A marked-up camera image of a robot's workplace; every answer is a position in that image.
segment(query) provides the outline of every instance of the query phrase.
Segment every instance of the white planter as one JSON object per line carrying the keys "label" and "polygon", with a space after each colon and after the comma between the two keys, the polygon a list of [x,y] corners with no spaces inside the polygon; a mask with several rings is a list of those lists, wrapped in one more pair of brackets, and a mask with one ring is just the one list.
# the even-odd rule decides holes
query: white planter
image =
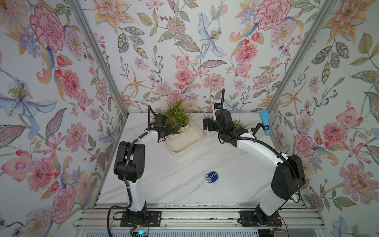
{"label": "white planter", "polygon": [[[181,127],[179,131],[180,133],[185,133],[186,131],[188,131],[189,128],[190,128],[190,123],[187,123],[187,126]],[[180,138],[181,135],[185,135],[185,134],[171,134],[171,135],[168,135],[166,138],[170,141],[176,141]]]}

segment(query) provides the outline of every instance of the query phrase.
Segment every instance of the black mounting plate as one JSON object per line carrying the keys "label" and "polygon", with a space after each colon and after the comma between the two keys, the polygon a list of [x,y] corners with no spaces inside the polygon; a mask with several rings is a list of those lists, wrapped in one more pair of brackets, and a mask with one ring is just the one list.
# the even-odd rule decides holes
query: black mounting plate
{"label": "black mounting plate", "polygon": [[[161,215],[161,211],[147,211],[146,219],[150,221],[150,227],[160,227]],[[120,227],[135,227],[139,224],[141,223],[136,223],[135,220],[128,219],[126,212],[122,214]]]}
{"label": "black mounting plate", "polygon": [[[241,219],[241,223],[242,223],[243,227],[260,226],[255,221],[256,218],[254,216],[254,213],[255,213],[254,210],[251,210],[251,211],[240,211],[240,219]],[[279,217],[279,213],[278,212],[275,212],[272,215],[272,217],[270,218],[270,220],[268,220],[267,222],[265,222],[262,226],[265,226],[265,225],[268,226],[268,227],[276,227],[276,226],[278,226],[273,219],[275,219],[275,221],[279,224],[279,226],[282,226],[282,219]]]}

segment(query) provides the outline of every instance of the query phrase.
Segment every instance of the blue microphone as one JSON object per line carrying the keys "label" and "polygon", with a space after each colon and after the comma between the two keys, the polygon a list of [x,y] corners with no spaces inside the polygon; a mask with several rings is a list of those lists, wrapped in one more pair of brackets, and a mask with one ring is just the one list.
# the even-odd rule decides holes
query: blue microphone
{"label": "blue microphone", "polygon": [[[267,110],[261,110],[261,112],[259,112],[259,117],[262,120],[262,124],[265,126],[268,125],[268,116],[269,116],[269,114],[268,114]],[[266,136],[269,136],[270,130],[265,130],[265,134],[266,134]]]}

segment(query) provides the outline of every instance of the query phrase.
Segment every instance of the marble tabletop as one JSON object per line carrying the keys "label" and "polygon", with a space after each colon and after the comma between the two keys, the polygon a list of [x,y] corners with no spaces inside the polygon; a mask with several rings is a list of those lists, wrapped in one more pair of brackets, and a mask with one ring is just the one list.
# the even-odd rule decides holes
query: marble tabletop
{"label": "marble tabletop", "polygon": [[[192,121],[202,129],[202,113],[194,113]],[[259,113],[232,113],[255,126]],[[146,113],[130,113],[121,141],[133,141],[147,127]],[[261,129],[257,138],[273,147]],[[128,203],[122,181],[111,168],[97,204]],[[205,175],[215,171],[219,179],[209,184]],[[182,157],[174,157],[166,145],[150,139],[145,144],[145,172],[140,179],[147,203],[236,203],[261,202],[270,189],[273,173],[258,159],[230,144],[221,144],[217,136],[204,136],[202,143]]]}

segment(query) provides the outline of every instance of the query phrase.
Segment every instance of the wall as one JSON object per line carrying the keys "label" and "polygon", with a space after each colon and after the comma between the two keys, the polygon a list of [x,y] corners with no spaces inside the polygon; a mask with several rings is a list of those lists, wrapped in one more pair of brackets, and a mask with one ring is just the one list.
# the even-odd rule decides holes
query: wall
{"label": "wall", "polygon": [[124,116],[65,1],[0,1],[0,236],[71,236]]}
{"label": "wall", "polygon": [[342,0],[270,116],[288,154],[301,157],[305,203],[333,236],[377,236],[379,3]]}
{"label": "wall", "polygon": [[265,108],[321,0],[80,1],[129,112]]}

